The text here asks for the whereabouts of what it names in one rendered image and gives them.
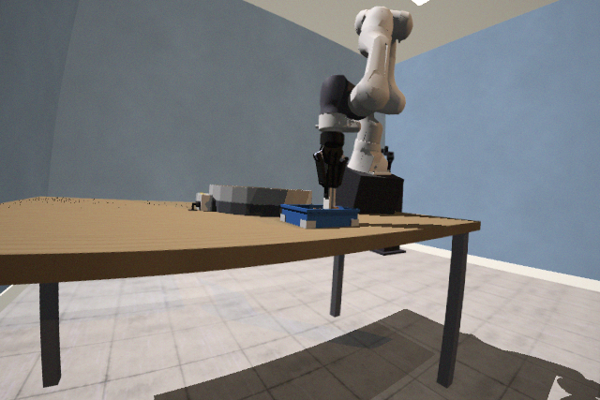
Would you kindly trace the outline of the blue plastic crate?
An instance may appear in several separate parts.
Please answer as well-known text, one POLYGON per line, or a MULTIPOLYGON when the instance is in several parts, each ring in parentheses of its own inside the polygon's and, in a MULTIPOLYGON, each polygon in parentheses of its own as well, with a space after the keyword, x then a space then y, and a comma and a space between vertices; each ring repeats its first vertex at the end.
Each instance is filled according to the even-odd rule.
POLYGON ((339 209, 323 209, 323 205, 310 204, 280 204, 280 207, 280 221, 304 229, 359 226, 360 209, 340 206, 336 206, 339 209))

